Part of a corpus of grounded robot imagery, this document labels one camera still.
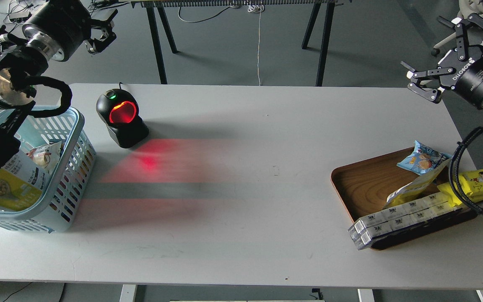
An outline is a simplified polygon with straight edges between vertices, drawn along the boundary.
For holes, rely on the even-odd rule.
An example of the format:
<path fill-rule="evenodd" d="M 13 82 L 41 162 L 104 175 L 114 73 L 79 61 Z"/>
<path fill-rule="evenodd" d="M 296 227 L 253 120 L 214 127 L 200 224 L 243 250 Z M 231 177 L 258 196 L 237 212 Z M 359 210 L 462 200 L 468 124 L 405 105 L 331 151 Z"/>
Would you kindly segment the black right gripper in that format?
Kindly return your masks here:
<path fill-rule="evenodd" d="M 441 86 L 441 77 L 452 75 L 450 86 L 454 92 L 476 109 L 483 109 L 483 28 L 467 26 L 466 29 L 464 32 L 462 25 L 458 25 L 455 46 L 438 61 L 436 69 L 418 71 L 408 63 L 400 62 L 408 70 L 407 88 L 410 91 L 438 104 L 445 91 Z M 429 87 L 428 84 L 432 81 L 437 81 L 439 86 Z"/>

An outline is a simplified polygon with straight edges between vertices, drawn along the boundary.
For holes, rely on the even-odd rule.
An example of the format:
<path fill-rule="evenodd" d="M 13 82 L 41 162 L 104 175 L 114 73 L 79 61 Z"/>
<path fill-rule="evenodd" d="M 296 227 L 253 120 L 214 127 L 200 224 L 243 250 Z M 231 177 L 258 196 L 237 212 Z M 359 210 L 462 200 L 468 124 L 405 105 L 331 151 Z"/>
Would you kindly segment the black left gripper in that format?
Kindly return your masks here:
<path fill-rule="evenodd" d="M 46 59 L 68 61 L 86 40 L 90 54 L 103 52 L 117 37 L 113 19 L 117 8 L 110 8 L 102 19 L 91 18 L 80 0 L 47 0 L 22 27 L 29 46 L 44 52 Z M 91 31 L 101 32 L 92 38 Z"/>

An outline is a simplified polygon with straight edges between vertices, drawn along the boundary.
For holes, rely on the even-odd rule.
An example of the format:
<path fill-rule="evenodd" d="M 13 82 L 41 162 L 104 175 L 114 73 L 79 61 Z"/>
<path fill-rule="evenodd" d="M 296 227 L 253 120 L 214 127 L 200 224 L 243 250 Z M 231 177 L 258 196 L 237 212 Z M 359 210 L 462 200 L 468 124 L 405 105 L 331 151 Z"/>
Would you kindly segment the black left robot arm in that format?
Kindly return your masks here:
<path fill-rule="evenodd" d="M 110 8 L 94 19 L 79 0 L 46 0 L 22 26 L 23 38 L 0 27 L 0 110 L 10 116 L 0 124 L 0 168 L 19 151 L 15 134 L 28 116 L 47 118 L 69 109 L 69 85 L 44 76 L 50 60 L 65 62 L 83 42 L 91 54 L 105 50 L 115 39 Z"/>

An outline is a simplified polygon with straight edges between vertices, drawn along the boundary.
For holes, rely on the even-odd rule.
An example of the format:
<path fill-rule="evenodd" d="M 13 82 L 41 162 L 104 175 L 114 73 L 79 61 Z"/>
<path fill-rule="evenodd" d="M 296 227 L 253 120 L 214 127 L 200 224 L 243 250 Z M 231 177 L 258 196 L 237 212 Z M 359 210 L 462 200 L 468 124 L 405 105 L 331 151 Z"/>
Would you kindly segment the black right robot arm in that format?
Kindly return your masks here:
<path fill-rule="evenodd" d="M 473 105 L 483 109 L 483 17 L 472 13 L 465 18 L 452 21 L 439 16 L 442 23 L 455 32 L 455 48 L 449 50 L 439 60 L 435 69 L 418 71 L 405 62 L 410 80 L 408 89 L 432 103 L 441 101 L 444 91 L 451 91 Z M 472 143 L 475 137 L 483 134 L 483 128 L 470 133 L 458 144 L 458 152 Z"/>

